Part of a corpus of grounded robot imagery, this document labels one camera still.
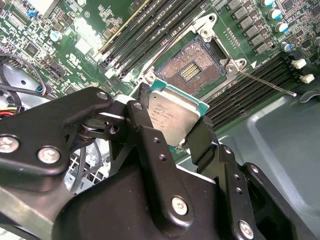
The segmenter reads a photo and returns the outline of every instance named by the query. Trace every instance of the red wire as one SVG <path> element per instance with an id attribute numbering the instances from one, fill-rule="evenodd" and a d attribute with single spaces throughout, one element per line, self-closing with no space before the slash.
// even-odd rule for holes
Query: red wire
<path id="1" fill-rule="evenodd" d="M 0 111 L 0 116 L 1 115 L 9 115 L 12 116 L 14 113 L 10 112 L 10 111 Z"/>

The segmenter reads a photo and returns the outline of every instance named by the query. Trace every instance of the mounting hole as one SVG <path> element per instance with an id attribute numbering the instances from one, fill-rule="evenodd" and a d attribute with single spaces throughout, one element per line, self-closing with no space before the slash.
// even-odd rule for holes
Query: mounting hole
<path id="1" fill-rule="evenodd" d="M 166 160 L 167 160 L 166 156 L 163 155 L 163 154 L 160 154 L 160 155 L 159 155 L 159 159 L 160 159 L 161 161 L 166 161 Z"/>
<path id="2" fill-rule="evenodd" d="M 6 98 L 6 101 L 9 103 L 9 104 L 13 104 L 15 101 L 14 101 L 14 99 L 12 98 L 12 96 L 8 96 L 7 98 Z"/>
<path id="3" fill-rule="evenodd" d="M 227 154 L 231 154 L 231 150 L 230 148 L 228 148 L 227 146 L 224 146 L 224 150 L 226 151 Z"/>
<path id="4" fill-rule="evenodd" d="M 109 128 L 109 133 L 110 133 L 110 134 L 116 134 L 118 131 L 119 131 L 119 127 L 118 127 L 117 125 L 112 125 L 112 126 Z"/>
<path id="5" fill-rule="evenodd" d="M 237 191 L 238 194 L 240 194 L 240 195 L 243 193 L 242 190 L 241 190 L 241 188 L 239 188 L 239 187 L 236 188 L 236 191 Z"/>
<path id="6" fill-rule="evenodd" d="M 155 144 L 159 144 L 159 143 L 160 143 L 160 140 L 159 140 L 159 138 L 154 137 L 154 138 L 153 138 L 153 142 L 154 142 Z"/>
<path id="7" fill-rule="evenodd" d="M 133 104 L 133 106 L 136 108 L 136 109 L 139 109 L 139 110 L 142 110 L 142 106 L 140 103 L 136 102 L 135 104 Z"/>

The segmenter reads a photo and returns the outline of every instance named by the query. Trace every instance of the gray metal panel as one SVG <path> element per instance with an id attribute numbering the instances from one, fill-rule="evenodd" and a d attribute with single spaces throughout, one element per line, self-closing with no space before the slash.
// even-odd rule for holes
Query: gray metal panel
<path id="1" fill-rule="evenodd" d="M 306 90 L 320 89 L 313 82 Z M 283 96 L 219 136 L 259 166 L 320 239 L 320 102 Z"/>

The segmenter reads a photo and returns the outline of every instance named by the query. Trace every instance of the motherboard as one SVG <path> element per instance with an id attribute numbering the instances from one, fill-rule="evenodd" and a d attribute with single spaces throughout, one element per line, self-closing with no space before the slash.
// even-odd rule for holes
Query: motherboard
<path id="1" fill-rule="evenodd" d="M 206 102 L 219 130 L 278 96 L 234 68 L 285 89 L 319 72 L 320 1 L 0 0 L 0 52 L 56 98 L 161 79 Z"/>

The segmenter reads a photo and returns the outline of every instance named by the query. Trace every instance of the metal bracket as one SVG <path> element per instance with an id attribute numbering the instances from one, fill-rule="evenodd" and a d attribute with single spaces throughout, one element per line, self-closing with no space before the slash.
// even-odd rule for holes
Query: metal bracket
<path id="1" fill-rule="evenodd" d="M 56 188 L 70 162 L 67 140 L 88 116 L 112 104 L 110 95 L 89 87 L 3 119 L 0 138 L 7 141 L 0 145 L 9 150 L 0 149 L 0 184 L 34 192 Z"/>

